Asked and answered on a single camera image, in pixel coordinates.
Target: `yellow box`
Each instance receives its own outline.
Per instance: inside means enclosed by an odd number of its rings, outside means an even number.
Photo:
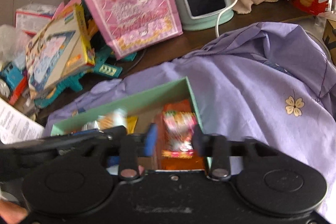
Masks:
[[[48,94],[57,83],[95,65],[83,8],[73,6],[35,35],[26,48],[28,84],[32,99]]]

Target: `green box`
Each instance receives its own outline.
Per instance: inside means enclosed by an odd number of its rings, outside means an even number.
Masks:
[[[203,129],[194,93],[191,89],[188,77],[185,77],[177,81],[159,85],[150,90],[130,95],[109,104],[92,108],[72,118],[58,122],[54,124],[51,130],[51,136],[70,133],[76,128],[81,128],[87,122],[96,120],[98,116],[105,115],[118,108],[125,109],[129,116],[140,115],[142,113],[150,113],[151,110],[162,108],[165,104],[176,103],[184,99],[189,99],[198,123]]]

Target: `metal screw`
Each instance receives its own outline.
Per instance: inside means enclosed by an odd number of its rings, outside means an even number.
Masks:
[[[133,169],[124,169],[121,171],[120,175],[124,178],[134,178],[137,172]]]
[[[170,177],[170,179],[171,179],[172,181],[178,181],[178,180],[179,180],[179,176],[177,176],[177,175],[172,175],[172,176]]]
[[[228,170],[222,169],[222,168],[217,168],[214,171],[212,171],[212,175],[216,178],[225,178],[229,175]]]

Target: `open box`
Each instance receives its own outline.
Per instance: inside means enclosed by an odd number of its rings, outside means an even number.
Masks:
[[[175,103],[185,99],[189,100],[197,121],[203,129],[193,91],[188,77],[185,77],[90,109],[72,118],[58,122],[53,126],[51,136],[71,133],[73,130],[81,128],[87,122],[96,120],[98,116],[105,115],[118,108],[125,109],[128,116],[138,116],[138,122],[134,132],[144,133],[153,121],[155,115],[162,111],[165,104]]]

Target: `instruction paper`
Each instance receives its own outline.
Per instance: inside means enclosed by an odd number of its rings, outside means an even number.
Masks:
[[[11,144],[41,138],[44,127],[0,99],[0,140]]]

